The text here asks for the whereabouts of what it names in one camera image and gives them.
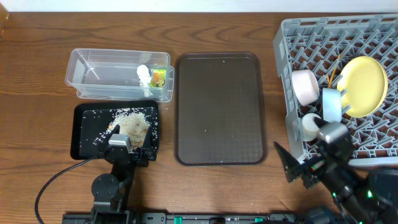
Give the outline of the blue bowl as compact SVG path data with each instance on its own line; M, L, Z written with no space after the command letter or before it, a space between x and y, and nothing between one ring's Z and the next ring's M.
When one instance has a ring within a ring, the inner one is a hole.
M327 122L340 122L342 119L341 93L338 90L324 88L322 91L323 119Z

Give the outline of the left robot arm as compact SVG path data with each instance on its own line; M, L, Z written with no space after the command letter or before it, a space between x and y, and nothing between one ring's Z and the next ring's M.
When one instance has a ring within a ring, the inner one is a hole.
M98 146L98 158L112 164L109 174L101 174L91 186L96 211L120 212L126 207L136 167L147 167L155 161L157 152L151 137L152 129L146 132L143 145L134 149L127 134L121 134L116 126Z

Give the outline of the orange green snack wrapper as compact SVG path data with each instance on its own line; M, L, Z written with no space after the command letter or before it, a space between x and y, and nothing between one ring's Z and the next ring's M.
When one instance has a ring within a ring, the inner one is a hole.
M163 87L165 84L166 69L151 69L151 87Z

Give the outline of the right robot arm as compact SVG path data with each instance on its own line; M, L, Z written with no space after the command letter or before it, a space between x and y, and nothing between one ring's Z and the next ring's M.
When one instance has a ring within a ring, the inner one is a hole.
M317 157L301 163L274 144L287 181L302 179L306 189L322 183L348 223L397 223L397 169L368 169L361 177L359 169L349 164L354 151L349 129L321 118L314 122L319 128Z

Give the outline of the white cup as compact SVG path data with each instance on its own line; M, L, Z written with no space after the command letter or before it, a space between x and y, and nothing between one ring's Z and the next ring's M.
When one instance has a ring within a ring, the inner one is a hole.
M302 118L303 141L305 142L314 140L320 130L314 118L320 118L320 116L315 113L309 113Z

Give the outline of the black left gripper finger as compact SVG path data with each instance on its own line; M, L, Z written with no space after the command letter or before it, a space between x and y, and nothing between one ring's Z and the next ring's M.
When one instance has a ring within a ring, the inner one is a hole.
M152 140L152 127L149 126L143 145L142 145L142 153L146 156L149 161L156 161L157 153L155 151L155 147L153 146Z
M106 131L103 135L102 143L104 144L116 144L120 141L121 137L119 134L120 126L117 124L110 131Z

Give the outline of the pink white bowl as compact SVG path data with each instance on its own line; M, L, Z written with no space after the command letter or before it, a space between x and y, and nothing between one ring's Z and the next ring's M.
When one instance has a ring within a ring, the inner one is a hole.
M317 79L311 70L296 70L292 72L292 86L298 102L302 106L318 100L320 90Z

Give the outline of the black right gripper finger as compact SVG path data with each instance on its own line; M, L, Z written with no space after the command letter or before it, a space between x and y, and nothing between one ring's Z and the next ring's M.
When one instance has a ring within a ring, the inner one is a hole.
M295 181L302 175L301 164L279 143L274 142L274 146L281 159L287 181L289 183Z
M322 128L324 125L327 124L327 122L326 122L325 120L323 120L323 119L321 119L321 118L318 118L318 117L314 117L313 120L314 120L314 123L315 123L319 128Z

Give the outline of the yellow plate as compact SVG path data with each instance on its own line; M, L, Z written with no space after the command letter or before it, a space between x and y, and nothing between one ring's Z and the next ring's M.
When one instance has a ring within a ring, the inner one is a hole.
M352 59L344 66L340 77L336 89L343 94L342 106L349 106L348 116L360 118L374 113L387 95L387 73L374 58Z

